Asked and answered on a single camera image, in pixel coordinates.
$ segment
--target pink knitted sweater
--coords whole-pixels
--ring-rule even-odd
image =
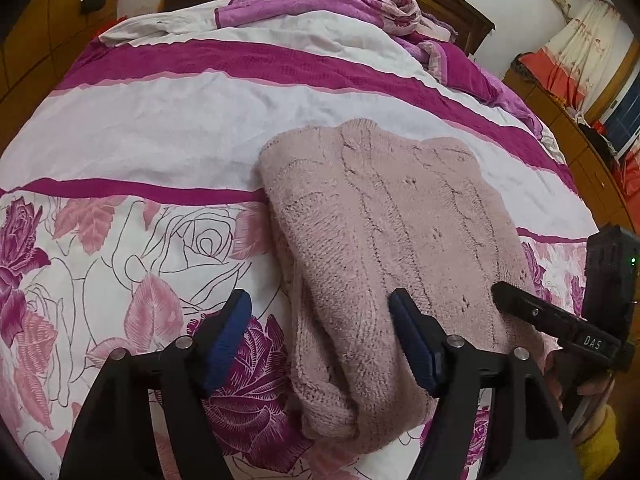
[[[387,297],[396,287],[479,349],[525,346],[542,357],[536,332],[492,302],[498,280],[533,286],[502,199],[461,141],[418,142],[352,120],[279,134],[259,169],[308,436],[371,452],[433,412],[394,334]]]

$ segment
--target sweater sleeve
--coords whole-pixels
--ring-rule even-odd
[[[607,415],[589,439],[576,447],[584,480],[597,480],[616,459],[620,445],[616,438],[616,415],[607,406]]]

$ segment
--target floral bedsheet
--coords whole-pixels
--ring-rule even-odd
[[[207,205],[32,190],[0,198],[0,413],[27,457],[56,478],[110,351],[164,348],[244,288],[253,301],[249,329],[225,386],[204,402],[234,477],[405,478],[428,421],[360,457],[302,434],[287,379],[289,305],[264,195],[214,190],[201,200]],[[579,314],[585,241],[521,240],[539,297]],[[162,409],[150,397],[161,465],[175,480]],[[486,391],[463,479],[477,474],[489,405]]]

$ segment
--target cabinet handle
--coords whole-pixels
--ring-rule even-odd
[[[105,6],[107,0],[80,0],[80,14],[95,12]]]

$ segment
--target bed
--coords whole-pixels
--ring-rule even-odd
[[[536,293],[580,313],[597,228],[549,129],[439,83],[416,45],[366,12],[300,1],[215,0],[117,25],[4,152],[0,415],[45,478],[57,477],[110,351],[155,351],[193,333],[234,288],[250,293],[253,317],[234,373],[205,409],[235,478],[408,475],[428,420],[366,456],[300,430],[289,305],[255,169],[279,132],[364,117],[410,139],[462,140],[516,225]],[[493,27],[465,0],[417,1],[452,25],[465,54]],[[465,59],[450,58],[450,71],[474,70]],[[179,478],[150,400],[165,478]],[[489,403],[485,392],[469,479]]]

